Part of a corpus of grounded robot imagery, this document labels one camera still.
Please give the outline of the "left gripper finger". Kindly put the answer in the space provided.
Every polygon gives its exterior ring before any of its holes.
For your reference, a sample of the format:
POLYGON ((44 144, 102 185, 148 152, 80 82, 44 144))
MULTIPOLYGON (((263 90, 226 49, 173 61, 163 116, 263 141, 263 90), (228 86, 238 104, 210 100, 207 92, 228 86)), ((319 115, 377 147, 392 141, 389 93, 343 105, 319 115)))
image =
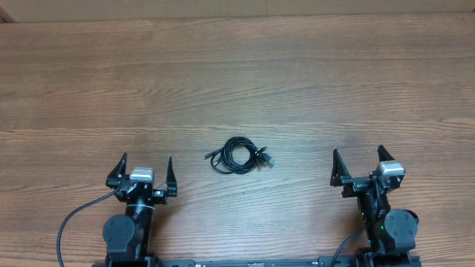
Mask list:
POLYGON ((166 174, 166 194, 168 196, 177 196, 177 180, 174 175, 172 156, 168 158, 167 174, 166 174))
POLYGON ((126 165, 127 165, 127 153, 124 153, 119 160, 119 162, 116 164, 116 166, 113 168, 113 170, 109 173, 107 176, 107 180, 120 180, 126 172, 126 165))

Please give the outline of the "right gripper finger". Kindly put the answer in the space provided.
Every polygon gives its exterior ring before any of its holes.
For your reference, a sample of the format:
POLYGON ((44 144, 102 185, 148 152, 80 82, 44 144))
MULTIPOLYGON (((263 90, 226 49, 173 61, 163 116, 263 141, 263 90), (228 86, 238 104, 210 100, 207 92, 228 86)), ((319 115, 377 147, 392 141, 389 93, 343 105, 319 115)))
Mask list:
POLYGON ((383 145, 379 145, 377 148, 379 161, 386 162, 386 161, 393 161, 394 157, 390 155, 387 149, 383 145))
POLYGON ((350 178, 350 172, 344 164, 339 150, 335 148, 332 153, 332 174, 330 178, 330 185, 342 186, 350 178))

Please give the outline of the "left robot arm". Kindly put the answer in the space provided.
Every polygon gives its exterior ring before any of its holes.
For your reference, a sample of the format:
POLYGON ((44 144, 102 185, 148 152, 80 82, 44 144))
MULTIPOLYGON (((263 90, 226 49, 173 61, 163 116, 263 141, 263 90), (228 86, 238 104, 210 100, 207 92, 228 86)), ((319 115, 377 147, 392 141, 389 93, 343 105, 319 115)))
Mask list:
POLYGON ((110 217, 103 226, 106 243, 106 266, 162 266, 158 256, 151 253, 149 243, 156 205, 165 205, 169 197, 177 196, 177 180, 172 158, 168 158, 166 188, 154 188, 154 169, 136 167, 126 173, 127 155, 106 178, 106 186, 125 203, 125 211, 110 217))

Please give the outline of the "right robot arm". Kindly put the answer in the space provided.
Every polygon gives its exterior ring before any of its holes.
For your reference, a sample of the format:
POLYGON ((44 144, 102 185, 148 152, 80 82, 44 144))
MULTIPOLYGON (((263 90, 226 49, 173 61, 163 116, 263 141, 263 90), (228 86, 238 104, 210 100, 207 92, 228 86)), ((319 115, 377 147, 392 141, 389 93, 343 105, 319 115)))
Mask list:
POLYGON ((416 247, 419 217, 411 210, 393 209, 387 194, 400 187, 405 167, 380 145, 379 163, 367 177, 350 175, 339 150, 332 153, 330 185, 342 187, 343 198, 355 197, 363 226, 351 234, 331 258, 331 266, 420 266, 419 257, 410 255, 416 247), (365 232, 368 247, 359 248, 352 256, 341 256, 345 246, 365 232))

